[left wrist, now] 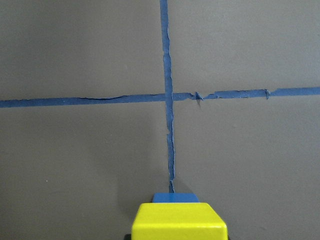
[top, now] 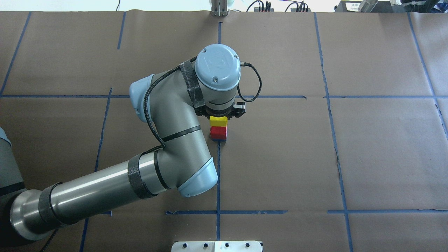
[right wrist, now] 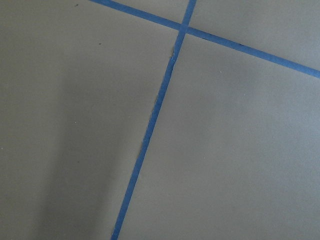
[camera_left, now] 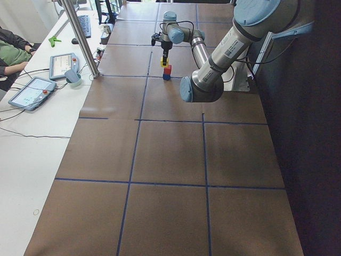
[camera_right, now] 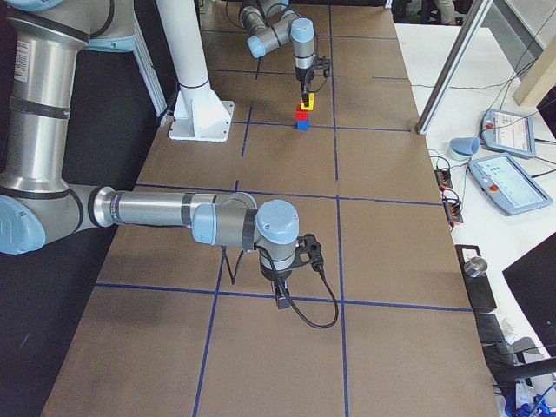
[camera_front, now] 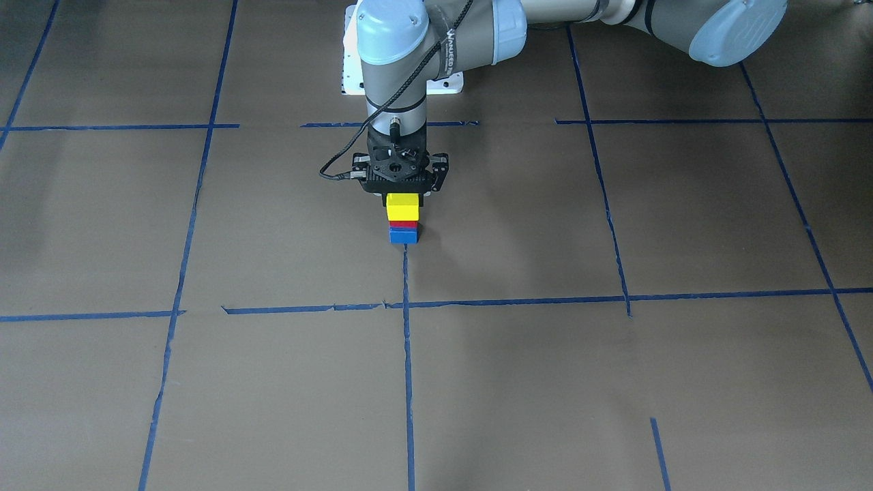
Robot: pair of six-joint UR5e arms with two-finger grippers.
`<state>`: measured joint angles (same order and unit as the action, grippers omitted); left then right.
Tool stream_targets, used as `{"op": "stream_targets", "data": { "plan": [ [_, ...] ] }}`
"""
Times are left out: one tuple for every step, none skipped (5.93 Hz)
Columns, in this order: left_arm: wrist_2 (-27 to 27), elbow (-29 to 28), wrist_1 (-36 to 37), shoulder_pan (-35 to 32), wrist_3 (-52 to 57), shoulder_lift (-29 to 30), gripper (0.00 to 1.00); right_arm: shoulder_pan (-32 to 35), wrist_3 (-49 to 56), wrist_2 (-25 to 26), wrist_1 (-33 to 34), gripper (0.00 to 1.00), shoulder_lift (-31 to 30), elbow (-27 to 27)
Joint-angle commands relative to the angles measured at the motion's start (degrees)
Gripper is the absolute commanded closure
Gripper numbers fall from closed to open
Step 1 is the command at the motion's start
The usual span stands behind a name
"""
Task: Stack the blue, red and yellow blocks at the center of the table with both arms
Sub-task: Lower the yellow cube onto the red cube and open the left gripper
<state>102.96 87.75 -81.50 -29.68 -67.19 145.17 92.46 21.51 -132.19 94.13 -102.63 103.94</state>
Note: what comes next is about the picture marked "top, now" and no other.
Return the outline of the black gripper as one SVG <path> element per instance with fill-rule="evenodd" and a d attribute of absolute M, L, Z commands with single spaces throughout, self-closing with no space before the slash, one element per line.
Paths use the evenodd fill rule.
<path fill-rule="evenodd" d="M 221 118 L 226 117 L 227 119 L 234 117 L 234 105 L 232 104 L 229 107 L 225 108 L 224 110 L 213 110 L 210 107 L 207 107 L 206 105 L 200 107 L 200 116 L 204 116 L 207 119 L 210 119 L 211 117 Z"/>

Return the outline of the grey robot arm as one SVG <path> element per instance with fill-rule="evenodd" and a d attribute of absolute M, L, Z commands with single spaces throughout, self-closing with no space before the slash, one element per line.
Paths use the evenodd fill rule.
<path fill-rule="evenodd" d="M 1 248 L 176 189 L 214 187 L 200 116 L 234 117 L 240 56 L 223 44 L 130 84 L 128 95 L 1 102 Z"/>

